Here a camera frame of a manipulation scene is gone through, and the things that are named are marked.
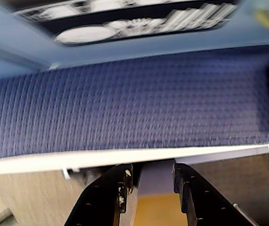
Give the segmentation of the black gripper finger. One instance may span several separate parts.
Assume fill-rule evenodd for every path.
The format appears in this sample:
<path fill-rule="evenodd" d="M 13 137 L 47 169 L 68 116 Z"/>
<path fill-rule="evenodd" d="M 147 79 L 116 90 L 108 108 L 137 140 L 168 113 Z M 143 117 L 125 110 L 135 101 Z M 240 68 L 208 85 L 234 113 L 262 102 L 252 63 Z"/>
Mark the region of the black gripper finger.
<path fill-rule="evenodd" d="M 132 190 L 132 164 L 112 167 L 83 190 L 64 225 L 118 226 Z"/>
<path fill-rule="evenodd" d="M 191 166 L 174 164 L 174 192 L 189 226 L 256 226 L 237 204 L 230 203 Z"/>

